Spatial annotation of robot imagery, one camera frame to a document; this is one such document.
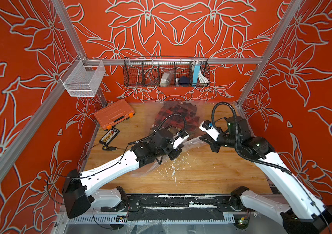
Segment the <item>red black plaid shirt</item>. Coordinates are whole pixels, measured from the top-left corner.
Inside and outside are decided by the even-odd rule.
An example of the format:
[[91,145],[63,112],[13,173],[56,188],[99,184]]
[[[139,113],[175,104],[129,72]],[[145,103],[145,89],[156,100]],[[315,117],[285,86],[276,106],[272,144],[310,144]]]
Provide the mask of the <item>red black plaid shirt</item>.
[[154,123],[152,124],[151,131],[156,129],[161,122],[168,116],[174,115],[170,117],[165,123],[162,125],[162,128],[174,128],[174,129],[183,129],[184,121],[182,117],[175,116],[175,114],[180,114],[186,120],[185,130],[188,133],[192,133],[196,130],[199,124],[200,117],[197,115],[197,106],[189,103],[189,102],[175,102],[168,101],[165,102],[163,107],[160,109],[158,114],[155,117]]

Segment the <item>clear plastic vacuum bag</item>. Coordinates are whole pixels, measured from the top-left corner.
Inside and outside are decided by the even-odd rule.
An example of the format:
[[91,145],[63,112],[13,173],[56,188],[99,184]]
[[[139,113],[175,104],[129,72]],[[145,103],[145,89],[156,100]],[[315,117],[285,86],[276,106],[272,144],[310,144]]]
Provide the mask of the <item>clear plastic vacuum bag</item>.
[[154,117],[149,138],[144,140],[153,155],[144,160],[147,164],[132,172],[131,176],[146,176],[184,153],[206,146],[200,139],[199,125],[208,115],[207,109],[208,104],[200,101],[164,102]]

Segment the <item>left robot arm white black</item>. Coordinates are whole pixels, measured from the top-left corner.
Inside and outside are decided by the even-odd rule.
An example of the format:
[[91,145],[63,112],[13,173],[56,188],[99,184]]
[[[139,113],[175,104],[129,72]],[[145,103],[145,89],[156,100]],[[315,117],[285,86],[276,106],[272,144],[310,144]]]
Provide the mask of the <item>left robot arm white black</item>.
[[149,142],[137,142],[123,155],[94,169],[78,172],[72,170],[66,176],[62,195],[68,218],[84,214],[90,208],[114,208],[125,200],[124,192],[112,189],[99,193],[102,186],[114,179],[151,164],[161,156],[168,155],[171,160],[182,151],[184,139],[171,138]]

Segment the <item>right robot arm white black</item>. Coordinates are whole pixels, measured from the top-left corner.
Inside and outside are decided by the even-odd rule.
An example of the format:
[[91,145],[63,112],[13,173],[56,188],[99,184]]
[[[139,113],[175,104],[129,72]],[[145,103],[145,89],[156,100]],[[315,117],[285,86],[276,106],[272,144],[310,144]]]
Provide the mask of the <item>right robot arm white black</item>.
[[229,205],[235,211],[255,210],[279,223],[289,234],[320,234],[332,224],[332,205],[325,205],[293,175],[272,145],[263,137],[254,137],[241,117],[226,119],[223,132],[209,120],[199,126],[200,139],[213,152],[221,147],[233,148],[237,154],[253,162],[273,182],[286,203],[260,196],[245,186],[230,194]]

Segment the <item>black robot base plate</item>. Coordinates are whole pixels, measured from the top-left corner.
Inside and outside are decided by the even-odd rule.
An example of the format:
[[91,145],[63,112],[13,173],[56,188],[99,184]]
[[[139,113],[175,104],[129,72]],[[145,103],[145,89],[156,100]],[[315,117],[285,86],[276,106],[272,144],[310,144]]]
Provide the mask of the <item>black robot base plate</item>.
[[132,194],[116,208],[101,207],[100,212],[120,212],[128,220],[222,218],[233,214],[235,219],[248,218],[251,210],[235,210],[230,195],[207,194]]

